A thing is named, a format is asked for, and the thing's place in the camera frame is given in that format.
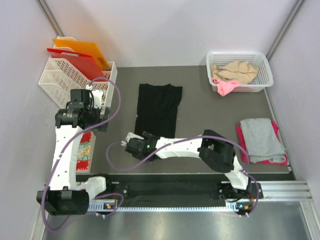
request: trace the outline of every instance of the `red cloth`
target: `red cloth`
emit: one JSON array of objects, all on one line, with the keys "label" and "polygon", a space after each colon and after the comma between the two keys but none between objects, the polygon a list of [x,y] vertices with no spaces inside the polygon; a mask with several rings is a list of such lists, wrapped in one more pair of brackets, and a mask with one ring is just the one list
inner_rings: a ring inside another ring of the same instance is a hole
[{"label": "red cloth", "polygon": [[[276,138],[279,140],[279,135],[278,135],[279,127],[278,127],[278,125],[276,124],[275,121],[272,121],[271,124],[272,124],[273,130],[274,130],[274,133],[276,135]],[[243,147],[244,150],[247,150],[246,143],[245,143],[245,138],[244,138],[244,134],[242,133],[241,126],[236,126],[235,130],[236,130],[236,133],[238,134],[240,146]],[[242,161],[244,161],[246,163],[247,162],[247,157],[242,151],[241,151],[241,157],[242,157]],[[284,157],[285,157],[285,161],[284,162],[271,162],[269,160],[264,160],[264,161],[260,161],[259,163],[262,163],[262,164],[273,164],[273,165],[287,165],[288,164],[288,156],[285,154]]]}]

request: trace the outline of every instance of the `gray towel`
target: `gray towel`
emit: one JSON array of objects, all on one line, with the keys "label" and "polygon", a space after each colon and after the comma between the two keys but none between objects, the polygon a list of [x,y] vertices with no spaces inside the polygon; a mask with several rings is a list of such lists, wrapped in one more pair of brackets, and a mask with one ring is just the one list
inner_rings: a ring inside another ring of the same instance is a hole
[{"label": "gray towel", "polygon": [[248,118],[240,121],[240,124],[250,162],[269,160],[282,163],[286,160],[285,148],[277,139],[270,119]]}]

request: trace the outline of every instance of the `wall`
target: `wall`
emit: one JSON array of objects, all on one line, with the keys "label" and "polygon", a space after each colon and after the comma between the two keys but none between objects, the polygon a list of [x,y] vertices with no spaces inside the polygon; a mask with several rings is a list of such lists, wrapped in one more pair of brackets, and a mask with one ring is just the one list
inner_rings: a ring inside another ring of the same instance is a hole
[{"label": "wall", "polygon": [[287,147],[320,212],[320,2],[307,0],[270,61],[270,88]]},{"label": "wall", "polygon": [[118,67],[204,65],[210,51],[267,53],[295,0],[47,0],[66,36]]},{"label": "wall", "polygon": [[0,32],[0,239],[25,240],[55,146],[58,108],[38,86],[55,35],[34,0],[2,4]]}]

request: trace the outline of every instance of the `folded black clothing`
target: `folded black clothing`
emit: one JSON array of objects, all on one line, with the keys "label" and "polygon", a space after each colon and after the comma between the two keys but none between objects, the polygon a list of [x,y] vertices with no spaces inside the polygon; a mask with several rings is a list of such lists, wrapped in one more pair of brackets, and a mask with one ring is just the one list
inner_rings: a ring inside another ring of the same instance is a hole
[{"label": "folded black clothing", "polygon": [[171,84],[140,84],[134,133],[142,135],[146,131],[158,137],[174,138],[182,89]]}]

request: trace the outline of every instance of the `tan clothing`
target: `tan clothing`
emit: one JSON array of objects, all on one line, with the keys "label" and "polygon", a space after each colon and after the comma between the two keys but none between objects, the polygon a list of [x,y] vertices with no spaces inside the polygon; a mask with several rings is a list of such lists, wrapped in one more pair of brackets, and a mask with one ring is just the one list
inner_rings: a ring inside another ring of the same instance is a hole
[{"label": "tan clothing", "polygon": [[258,75],[258,67],[248,61],[234,61],[225,66],[211,65],[211,76],[217,80],[237,80],[241,84],[249,84]]}]

